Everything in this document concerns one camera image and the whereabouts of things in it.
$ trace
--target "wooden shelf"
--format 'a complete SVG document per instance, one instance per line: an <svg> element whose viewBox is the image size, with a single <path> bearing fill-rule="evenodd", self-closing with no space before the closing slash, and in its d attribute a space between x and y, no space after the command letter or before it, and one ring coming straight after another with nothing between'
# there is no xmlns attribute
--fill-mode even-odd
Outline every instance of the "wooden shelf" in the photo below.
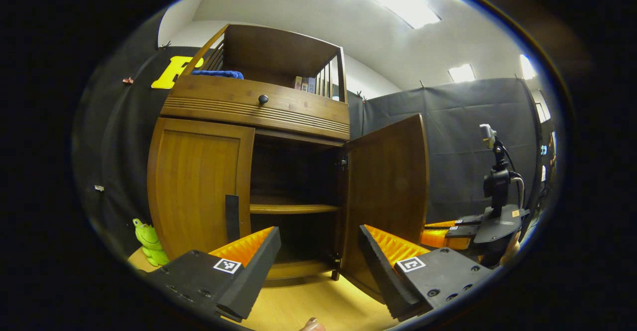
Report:
<svg viewBox="0 0 637 331"><path fill-rule="evenodd" d="M267 280L291 279L320 274L334 270L329 264L320 260L301 260L286 263L275 263L268 272Z"/></svg>
<svg viewBox="0 0 637 331"><path fill-rule="evenodd" d="M250 204L253 215L308 215L336 212L341 207L326 204Z"/></svg>

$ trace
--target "wooden floor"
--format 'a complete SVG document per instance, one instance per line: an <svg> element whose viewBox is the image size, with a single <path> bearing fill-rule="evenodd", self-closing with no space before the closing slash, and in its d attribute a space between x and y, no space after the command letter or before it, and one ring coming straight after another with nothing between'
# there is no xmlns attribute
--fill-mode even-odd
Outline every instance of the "wooden floor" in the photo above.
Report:
<svg viewBox="0 0 637 331"><path fill-rule="evenodd" d="M156 268L137 250L129 258L136 268ZM387 307L358 290L344 277L330 279L330 272L312 277L266 281L250 317L240 325L257 331L298 331L316 317L327 331L380 331L398 324Z"/></svg>

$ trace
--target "green frog toy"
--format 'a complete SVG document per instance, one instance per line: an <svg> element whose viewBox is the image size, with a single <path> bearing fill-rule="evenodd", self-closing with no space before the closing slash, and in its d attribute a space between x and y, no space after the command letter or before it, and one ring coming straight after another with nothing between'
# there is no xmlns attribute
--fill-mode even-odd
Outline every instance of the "green frog toy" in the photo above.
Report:
<svg viewBox="0 0 637 331"><path fill-rule="evenodd" d="M133 219L132 223L135 224L135 236L141 242L141 250L146 254L146 260L148 260L150 265L153 265L153 267L166 265L169 261L168 256L166 256L166 252L161 247L161 243L159 243L155 228L143 224L139 219Z"/></svg>

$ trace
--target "wooden cabinet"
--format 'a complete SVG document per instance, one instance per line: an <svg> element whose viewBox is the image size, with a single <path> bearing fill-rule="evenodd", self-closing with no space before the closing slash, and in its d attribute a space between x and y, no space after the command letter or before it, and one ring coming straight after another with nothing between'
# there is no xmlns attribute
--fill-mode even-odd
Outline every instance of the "wooden cabinet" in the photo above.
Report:
<svg viewBox="0 0 637 331"><path fill-rule="evenodd" d="M175 258L232 241L225 196L237 195L236 235L280 228L282 247L269 279L333 270L333 277L341 273L381 301L358 249L358 226L420 240L428 191L423 118L349 140L342 49L292 32L236 26L213 37L225 36L204 68L230 66L246 79L191 75L189 64L155 127L148 195L164 249ZM300 61L282 51L286 38L314 57ZM250 39L264 43L263 50L257 52ZM241 59L249 54L261 56L259 62ZM320 79L332 59L338 101L330 98L334 88L311 94L289 86L293 75ZM277 73L284 77L273 77ZM331 77L325 81L331 84ZM268 102L260 103L261 95Z"/></svg>

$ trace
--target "cabinet door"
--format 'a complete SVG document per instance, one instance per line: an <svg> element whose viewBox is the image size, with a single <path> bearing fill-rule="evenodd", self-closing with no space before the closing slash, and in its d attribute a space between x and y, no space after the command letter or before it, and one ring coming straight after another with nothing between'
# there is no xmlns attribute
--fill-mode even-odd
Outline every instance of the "cabinet door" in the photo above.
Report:
<svg viewBox="0 0 637 331"><path fill-rule="evenodd" d="M250 234L254 128L159 118L148 155L153 226L169 259L229 242L225 195L239 195L239 233Z"/></svg>
<svg viewBox="0 0 637 331"><path fill-rule="evenodd" d="M406 118L346 143L347 208L340 272L382 302L358 247L368 224L418 243L427 214L428 158L423 118Z"/></svg>

